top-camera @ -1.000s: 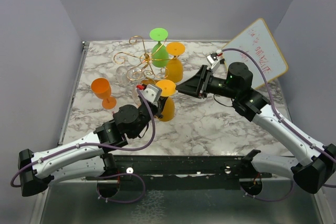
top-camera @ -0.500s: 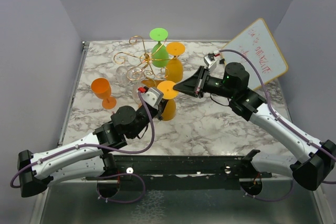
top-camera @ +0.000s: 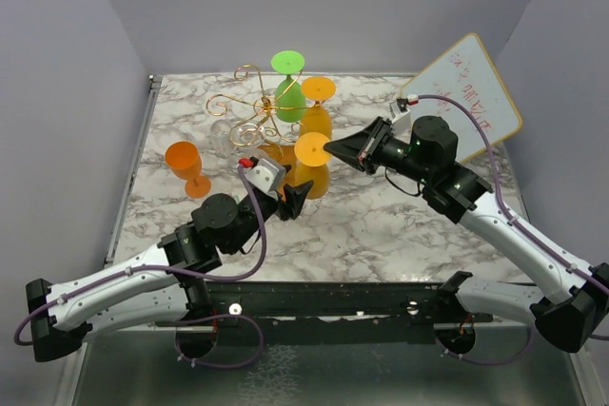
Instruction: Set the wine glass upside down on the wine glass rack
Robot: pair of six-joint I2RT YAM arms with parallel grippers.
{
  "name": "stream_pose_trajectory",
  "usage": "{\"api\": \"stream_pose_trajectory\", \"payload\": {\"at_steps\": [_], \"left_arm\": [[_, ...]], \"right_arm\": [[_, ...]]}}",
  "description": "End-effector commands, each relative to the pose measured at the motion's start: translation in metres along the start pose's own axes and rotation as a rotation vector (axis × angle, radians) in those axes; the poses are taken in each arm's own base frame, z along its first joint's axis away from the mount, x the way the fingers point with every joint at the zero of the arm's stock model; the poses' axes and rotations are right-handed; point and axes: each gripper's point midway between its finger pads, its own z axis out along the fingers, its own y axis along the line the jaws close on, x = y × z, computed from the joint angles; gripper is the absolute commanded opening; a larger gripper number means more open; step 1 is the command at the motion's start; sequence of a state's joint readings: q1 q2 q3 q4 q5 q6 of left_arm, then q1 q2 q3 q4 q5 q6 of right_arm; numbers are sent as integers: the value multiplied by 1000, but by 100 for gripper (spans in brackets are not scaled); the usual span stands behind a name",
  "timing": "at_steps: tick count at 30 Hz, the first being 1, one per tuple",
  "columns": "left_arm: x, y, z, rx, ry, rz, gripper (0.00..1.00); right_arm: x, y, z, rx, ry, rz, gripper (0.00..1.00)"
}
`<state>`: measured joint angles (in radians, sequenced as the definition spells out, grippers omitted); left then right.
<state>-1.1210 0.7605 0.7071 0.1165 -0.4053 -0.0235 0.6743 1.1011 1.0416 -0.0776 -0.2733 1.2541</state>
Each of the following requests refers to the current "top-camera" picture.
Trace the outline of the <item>yellow plastic wine glass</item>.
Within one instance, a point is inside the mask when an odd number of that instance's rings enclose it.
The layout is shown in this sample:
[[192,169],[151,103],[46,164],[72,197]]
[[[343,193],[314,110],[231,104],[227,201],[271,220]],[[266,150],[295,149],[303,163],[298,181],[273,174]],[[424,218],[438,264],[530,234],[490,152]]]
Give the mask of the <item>yellow plastic wine glass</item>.
[[301,90],[304,97],[312,101],[313,105],[304,112],[301,118],[300,135],[320,133],[331,140],[333,125],[324,103],[335,95],[334,82],[325,76],[311,76],[304,80]]

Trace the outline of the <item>green plastic wine glass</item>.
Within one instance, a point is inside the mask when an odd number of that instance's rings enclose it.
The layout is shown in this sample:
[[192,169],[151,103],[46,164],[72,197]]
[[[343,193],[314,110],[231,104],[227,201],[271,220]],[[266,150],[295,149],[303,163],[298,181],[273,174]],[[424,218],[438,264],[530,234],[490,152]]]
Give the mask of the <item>green plastic wine glass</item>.
[[297,123],[305,114],[306,101],[298,79],[305,67],[305,58],[296,50],[282,50],[271,61],[274,71],[284,75],[274,95],[277,118],[286,123]]

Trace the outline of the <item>clear wine glass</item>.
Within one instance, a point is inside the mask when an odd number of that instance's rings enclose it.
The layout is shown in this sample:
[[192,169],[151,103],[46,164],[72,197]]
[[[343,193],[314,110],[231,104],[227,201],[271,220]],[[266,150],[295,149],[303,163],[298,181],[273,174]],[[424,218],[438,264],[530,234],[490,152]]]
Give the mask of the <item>clear wine glass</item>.
[[264,128],[249,121],[236,124],[226,120],[216,121],[211,125],[209,135],[213,148],[223,154],[236,148],[257,147],[265,139]]
[[238,164],[247,172],[277,171],[277,167],[270,161],[269,155],[259,147],[244,147],[238,151]]

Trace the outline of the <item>orange plastic wine glass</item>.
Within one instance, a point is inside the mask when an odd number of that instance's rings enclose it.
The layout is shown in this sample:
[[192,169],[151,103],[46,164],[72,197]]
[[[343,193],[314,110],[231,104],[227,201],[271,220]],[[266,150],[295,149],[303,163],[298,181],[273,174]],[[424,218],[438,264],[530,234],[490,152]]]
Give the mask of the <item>orange plastic wine glass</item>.
[[185,192],[190,198],[201,199],[210,191],[211,181],[202,173],[203,163],[195,144],[174,143],[165,153],[165,162],[172,173],[185,182]]

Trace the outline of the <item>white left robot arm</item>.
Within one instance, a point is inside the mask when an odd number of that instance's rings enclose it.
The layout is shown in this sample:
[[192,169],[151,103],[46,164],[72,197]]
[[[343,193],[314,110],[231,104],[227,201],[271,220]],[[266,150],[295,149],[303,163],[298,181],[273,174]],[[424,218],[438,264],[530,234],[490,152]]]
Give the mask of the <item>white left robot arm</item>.
[[206,198],[191,219],[133,257],[81,279],[26,286],[29,314],[14,335],[37,362],[64,358],[103,333],[156,321],[204,322],[206,282],[253,276],[267,250],[266,221],[297,219],[313,183],[282,192],[243,180],[246,196]]

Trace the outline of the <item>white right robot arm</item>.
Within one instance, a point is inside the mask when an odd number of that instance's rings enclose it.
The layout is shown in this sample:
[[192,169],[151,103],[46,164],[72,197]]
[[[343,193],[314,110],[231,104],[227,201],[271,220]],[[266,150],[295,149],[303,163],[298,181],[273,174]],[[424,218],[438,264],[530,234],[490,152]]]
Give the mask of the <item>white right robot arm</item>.
[[532,280],[530,286],[454,275],[437,298],[439,314],[458,321],[468,313],[504,317],[536,327],[549,343],[576,353],[608,314],[608,265],[591,265],[544,236],[503,202],[499,192],[456,160],[457,135],[437,116],[413,125],[410,141],[377,118],[324,150],[366,174],[382,166],[422,185],[436,212],[489,242]]

